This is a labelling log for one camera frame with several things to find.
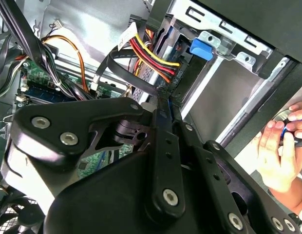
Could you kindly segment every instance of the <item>silver screw head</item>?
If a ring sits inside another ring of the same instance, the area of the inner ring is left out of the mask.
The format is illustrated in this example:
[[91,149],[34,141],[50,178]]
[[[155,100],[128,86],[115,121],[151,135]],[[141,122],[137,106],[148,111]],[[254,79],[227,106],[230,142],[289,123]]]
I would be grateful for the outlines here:
[[294,232],[295,231],[295,227],[294,225],[288,221],[287,219],[284,219],[285,224],[287,225],[287,227],[289,228],[290,231]]
[[178,196],[171,189],[165,189],[163,191],[163,198],[171,206],[177,206],[178,204]]
[[187,128],[189,131],[192,131],[192,130],[193,130],[192,126],[189,125],[189,124],[186,124],[186,128]]
[[243,223],[236,214],[229,213],[228,217],[233,227],[235,227],[239,231],[243,229]]
[[76,145],[78,143],[78,138],[74,133],[63,133],[60,135],[60,140],[65,145]]
[[50,126],[50,121],[45,117],[35,117],[31,121],[32,125],[36,128],[45,129]]
[[284,227],[283,227],[282,223],[281,223],[277,218],[272,217],[272,222],[273,222],[274,226],[275,226],[278,230],[280,230],[280,231],[283,231],[283,230],[284,230]]
[[138,109],[139,109],[139,107],[138,107],[137,105],[135,105],[135,104],[131,104],[131,107],[132,107],[133,109],[135,109],[135,110],[138,110]]
[[214,147],[216,150],[220,150],[219,146],[218,146],[216,143],[213,143],[213,147]]

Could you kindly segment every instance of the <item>orange wire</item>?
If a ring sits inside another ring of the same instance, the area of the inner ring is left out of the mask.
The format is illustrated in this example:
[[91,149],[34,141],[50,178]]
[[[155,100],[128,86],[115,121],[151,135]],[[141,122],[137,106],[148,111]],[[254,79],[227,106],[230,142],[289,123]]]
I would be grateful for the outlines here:
[[53,35],[53,36],[49,36],[48,38],[46,38],[44,40],[44,43],[46,43],[47,41],[51,40],[51,39],[55,39],[55,38],[58,38],[58,39],[61,39],[61,40],[64,40],[66,41],[67,43],[69,43],[74,49],[75,51],[77,52],[77,55],[78,55],[78,59],[79,59],[79,64],[80,64],[80,67],[81,67],[81,79],[82,79],[82,85],[83,85],[83,89],[89,93],[89,89],[87,87],[87,83],[86,83],[86,78],[85,78],[85,66],[84,66],[84,60],[83,60],[83,57],[82,57],[82,54],[80,53],[80,51],[78,50],[77,46],[72,42],[70,41],[68,38],[62,36],[62,35]]
[[[132,44],[132,42],[130,41],[130,44],[132,46],[132,49],[134,50],[135,54],[138,56],[138,58],[140,58],[141,61],[143,61],[148,67],[150,67],[152,70],[154,70],[149,64],[147,64],[145,62],[145,60],[139,55],[139,53],[137,52],[137,50],[135,49],[134,45]],[[154,70],[155,72],[157,72],[167,83],[170,82],[170,80],[164,75],[162,74],[161,72],[157,71],[157,70]]]

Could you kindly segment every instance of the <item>wire bundle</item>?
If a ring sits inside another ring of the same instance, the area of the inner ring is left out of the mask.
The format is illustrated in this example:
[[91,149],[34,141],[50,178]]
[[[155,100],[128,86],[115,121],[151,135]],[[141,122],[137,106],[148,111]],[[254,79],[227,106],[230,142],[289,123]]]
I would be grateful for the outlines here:
[[79,59],[79,65],[80,65],[80,68],[81,68],[81,80],[82,80],[82,86],[83,86],[83,89],[86,93],[89,93],[89,89],[88,89],[88,86],[87,86],[87,83],[86,83],[86,77],[85,77],[85,66],[84,66],[84,60],[83,60],[83,57],[82,57],[82,54],[80,53],[79,49],[77,48],[77,46],[72,42],[70,41],[68,38],[62,36],[62,35],[53,35],[53,36],[47,36],[47,37],[44,37],[42,38],[42,41],[44,43],[47,43],[48,41],[52,40],[52,39],[61,39],[61,40],[64,40],[66,41],[67,43],[69,43],[74,49],[75,51],[77,52],[77,55],[78,55],[78,59]]
[[[17,57],[17,59],[30,58],[34,61],[38,67],[43,71],[46,71],[54,84],[59,87],[64,95],[70,98],[76,98],[76,95],[66,82],[62,82],[56,70],[53,54],[49,47],[44,45],[32,32],[31,27],[26,21],[24,15],[18,8],[14,0],[0,0],[0,15],[3,18],[7,28],[11,32],[11,35],[16,38],[19,45],[24,49],[27,56]],[[85,78],[84,63],[81,65],[82,76]],[[83,88],[87,90],[85,79],[83,80]]]
[[143,62],[148,67],[156,71],[167,83],[170,82],[170,78],[176,74],[176,69],[180,66],[179,63],[167,62],[160,59],[142,42],[138,34],[130,40],[130,44],[134,52],[139,57],[139,60],[136,62],[134,67],[135,75],[138,75],[138,67]]

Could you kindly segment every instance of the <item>gray metal panel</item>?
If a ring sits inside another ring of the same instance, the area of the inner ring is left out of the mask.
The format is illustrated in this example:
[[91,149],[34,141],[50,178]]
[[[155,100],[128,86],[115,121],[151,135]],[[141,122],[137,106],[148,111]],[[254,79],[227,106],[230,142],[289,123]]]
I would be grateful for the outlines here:
[[215,140],[262,82],[235,61],[223,61],[190,111],[202,140]]
[[[44,4],[26,0],[31,4]],[[49,24],[60,19],[86,49],[89,56],[101,62],[115,47],[121,33],[127,28],[130,14],[147,18],[149,13],[142,0],[51,0],[46,8],[42,35],[49,31]],[[31,14],[25,12],[28,21]]]

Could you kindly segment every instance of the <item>green circuit board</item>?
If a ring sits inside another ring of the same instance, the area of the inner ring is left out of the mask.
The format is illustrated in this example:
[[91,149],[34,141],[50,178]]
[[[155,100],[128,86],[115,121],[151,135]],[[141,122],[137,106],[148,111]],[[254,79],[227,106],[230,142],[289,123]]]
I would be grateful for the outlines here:
[[[125,157],[132,152],[132,145],[124,144],[119,149],[119,158]],[[92,173],[100,170],[110,163],[109,154],[100,152],[86,158],[83,158],[78,166],[77,175],[80,179],[85,178]]]
[[[50,89],[56,89],[55,84],[53,83],[52,79],[50,78],[49,74],[44,72],[42,69],[37,67],[37,65],[32,62],[31,60],[26,61],[25,66],[23,66],[23,73],[25,77],[21,79],[21,85],[24,83],[26,84],[28,81],[37,83],[39,85],[46,86]],[[62,73],[66,78],[69,78],[72,82],[80,84],[81,79],[76,77],[68,76],[67,74]],[[108,90],[104,87],[99,86],[97,91],[97,98],[104,96],[105,98],[117,98],[120,96],[119,93]],[[119,157],[122,158],[127,154],[132,152],[131,145],[123,145],[119,149]],[[80,163],[78,164],[77,175],[79,178],[84,178],[89,176],[90,174],[100,170],[110,163],[109,154],[100,152],[88,157],[83,158]]]
[[[32,81],[34,83],[47,86],[51,89],[56,89],[56,86],[49,74],[40,69],[33,61],[27,60],[26,64],[28,66],[24,66],[24,73],[26,74],[26,80]],[[81,84],[81,78],[72,77],[67,74],[62,73],[64,77],[70,79],[72,82]],[[118,98],[120,96],[119,93],[106,89],[104,87],[99,86],[97,90],[97,97],[105,96],[109,98]]]

